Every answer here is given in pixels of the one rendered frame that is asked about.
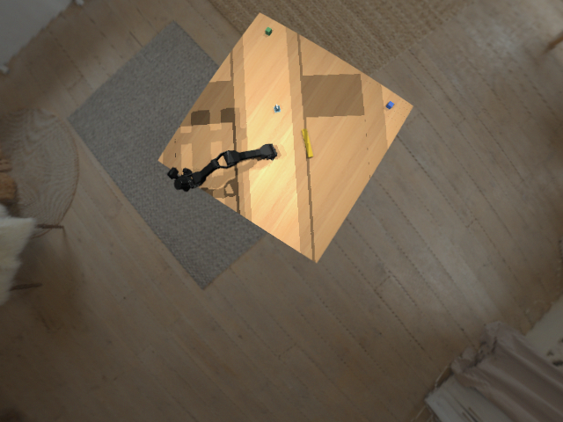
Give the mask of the yellow bar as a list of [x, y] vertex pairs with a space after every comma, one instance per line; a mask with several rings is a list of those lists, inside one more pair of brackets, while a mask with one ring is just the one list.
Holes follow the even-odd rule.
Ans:
[[302, 131], [303, 131], [303, 138], [304, 138], [305, 147], [306, 147], [306, 150], [307, 150], [307, 155], [308, 155], [308, 158], [311, 158], [311, 157], [313, 157], [313, 153], [312, 153], [312, 149], [311, 149], [310, 137], [309, 137], [307, 129], [303, 129]]

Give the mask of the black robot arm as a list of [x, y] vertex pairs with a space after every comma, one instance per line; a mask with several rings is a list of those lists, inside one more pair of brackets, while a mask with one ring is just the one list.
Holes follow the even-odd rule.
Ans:
[[[272, 143], [263, 145], [260, 149], [249, 150], [244, 152], [237, 152], [236, 150], [227, 150], [220, 153], [217, 158], [210, 160], [210, 163], [201, 171], [192, 173], [188, 168], [183, 168], [183, 176], [187, 179], [177, 179], [174, 181], [174, 188], [176, 190], [184, 190], [187, 188], [195, 188], [201, 186], [205, 181], [206, 177], [212, 172], [218, 169], [229, 169], [237, 165], [238, 162], [253, 159], [260, 156], [261, 159], [269, 158], [273, 159], [277, 156], [275, 148]], [[225, 162], [228, 166], [221, 166], [218, 163], [219, 158], [223, 156]], [[272, 161], [273, 161], [272, 160]], [[192, 177], [192, 178], [191, 178]]]

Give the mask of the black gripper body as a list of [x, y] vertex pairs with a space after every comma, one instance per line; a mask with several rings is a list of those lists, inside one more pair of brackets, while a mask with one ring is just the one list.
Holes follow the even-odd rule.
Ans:
[[[183, 175], [178, 176], [178, 175], [177, 175], [178, 173], [179, 173], [179, 171], [177, 170], [177, 168], [171, 168], [171, 170], [167, 172], [167, 175], [168, 175], [170, 178], [175, 178], [176, 180], [177, 180], [177, 179], [187, 179], [187, 177], [182, 177]], [[188, 191], [189, 189], [190, 189], [190, 188], [184, 189], [184, 191], [186, 192], [186, 191]]]

